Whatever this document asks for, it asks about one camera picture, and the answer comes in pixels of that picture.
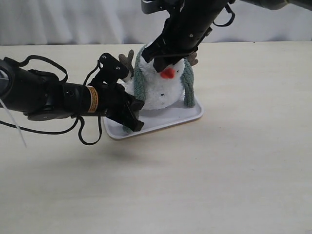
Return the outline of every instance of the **plastic tray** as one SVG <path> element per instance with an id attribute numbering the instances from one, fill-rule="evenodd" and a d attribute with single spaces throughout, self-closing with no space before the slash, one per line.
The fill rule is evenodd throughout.
<path id="1" fill-rule="evenodd" d="M 183 104 L 183 97 L 181 97 L 178 102 L 166 109 L 140 111 L 139 120 L 144 122 L 140 132 L 124 132 L 121 124 L 104 117 L 106 133 L 113 139 L 125 139 L 197 120 L 203 116 L 204 110 L 196 96 L 195 100 L 196 104 L 193 108 L 186 108 Z"/>

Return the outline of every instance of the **white curtain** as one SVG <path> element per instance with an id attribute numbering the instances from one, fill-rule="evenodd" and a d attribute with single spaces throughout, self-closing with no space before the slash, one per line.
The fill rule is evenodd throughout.
<path id="1" fill-rule="evenodd" d="M 205 42 L 311 40 L 312 12 L 289 5 L 270 11 L 236 1 L 234 23 L 213 27 Z M 140 0 L 0 0 L 0 44 L 148 43 L 167 12 L 145 15 Z M 217 23 L 229 19 L 224 10 Z"/>

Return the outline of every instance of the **light wooden table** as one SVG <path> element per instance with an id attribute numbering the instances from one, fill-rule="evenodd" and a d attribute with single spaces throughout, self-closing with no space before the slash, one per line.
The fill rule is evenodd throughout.
<path id="1" fill-rule="evenodd" d="M 83 83 L 98 57 L 141 45 L 0 47 Z M 312 233 L 312 42 L 202 44 L 192 123 L 93 147 L 1 126 L 1 234 Z M 42 62 L 27 68 L 56 71 Z M 63 130 L 71 119 L 24 127 Z M 5 111 L 0 119 L 10 121 Z M 88 118 L 87 141 L 98 136 Z"/>

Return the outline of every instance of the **yellow warning label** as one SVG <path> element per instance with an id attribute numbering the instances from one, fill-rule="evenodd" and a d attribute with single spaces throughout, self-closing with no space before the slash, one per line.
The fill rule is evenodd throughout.
<path id="1" fill-rule="evenodd" d="M 92 86 L 87 86 L 87 88 L 89 89 L 91 95 L 91 103 L 88 113 L 94 113 L 95 111 L 97 111 L 98 108 L 98 93 L 96 89 Z"/>

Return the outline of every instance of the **stuffed snowman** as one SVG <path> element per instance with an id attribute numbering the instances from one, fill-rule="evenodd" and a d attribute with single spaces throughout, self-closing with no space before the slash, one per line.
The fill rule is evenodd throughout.
<path id="1" fill-rule="evenodd" d="M 132 66 L 133 50 L 130 50 L 128 57 L 123 54 L 119 55 L 119 61 L 132 73 L 131 80 L 123 83 L 126 92 L 145 102 L 143 110 L 165 109 L 179 101 L 183 95 L 184 105 L 187 108 L 194 107 L 192 66 L 198 63 L 195 59 L 196 53 L 158 73 L 153 66 L 154 60 L 147 63 L 142 57 L 146 46 L 148 45 L 143 46 L 138 52 L 134 68 Z"/>

